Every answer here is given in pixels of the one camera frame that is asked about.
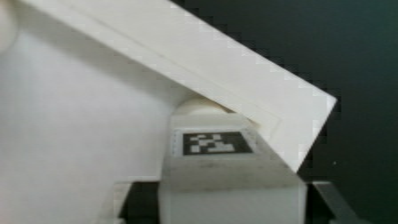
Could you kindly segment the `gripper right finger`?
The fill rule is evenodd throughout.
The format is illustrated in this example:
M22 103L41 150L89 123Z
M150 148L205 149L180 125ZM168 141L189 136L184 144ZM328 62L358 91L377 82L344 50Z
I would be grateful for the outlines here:
M360 217L335 184L313 181L308 187L304 224L372 224Z

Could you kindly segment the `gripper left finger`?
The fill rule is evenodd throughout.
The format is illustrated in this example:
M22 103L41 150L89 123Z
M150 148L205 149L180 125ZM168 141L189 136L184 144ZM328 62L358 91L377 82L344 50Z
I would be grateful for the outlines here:
M116 184L113 224L161 224L159 186L159 181Z

